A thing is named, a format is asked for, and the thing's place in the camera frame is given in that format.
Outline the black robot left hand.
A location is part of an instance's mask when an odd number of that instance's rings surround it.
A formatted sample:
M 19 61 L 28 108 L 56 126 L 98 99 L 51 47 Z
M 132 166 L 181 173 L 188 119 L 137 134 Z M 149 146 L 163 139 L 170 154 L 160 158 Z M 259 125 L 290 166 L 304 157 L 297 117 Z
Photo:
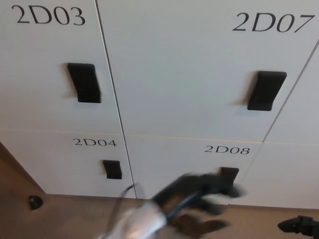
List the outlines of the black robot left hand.
M 198 209 L 211 215 L 220 215 L 217 204 L 204 199 L 207 195 L 240 198 L 244 191 L 217 174 L 184 174 L 155 194 L 151 201 L 163 212 L 167 220 L 173 219 L 185 208 Z

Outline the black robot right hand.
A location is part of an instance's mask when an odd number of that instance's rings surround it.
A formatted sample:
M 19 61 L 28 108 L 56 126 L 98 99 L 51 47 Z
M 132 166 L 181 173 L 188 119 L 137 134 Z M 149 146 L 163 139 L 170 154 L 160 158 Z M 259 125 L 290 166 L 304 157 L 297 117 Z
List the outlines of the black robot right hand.
M 319 222 L 312 217 L 297 216 L 278 223 L 278 228 L 285 233 L 302 234 L 314 239 L 319 238 Z

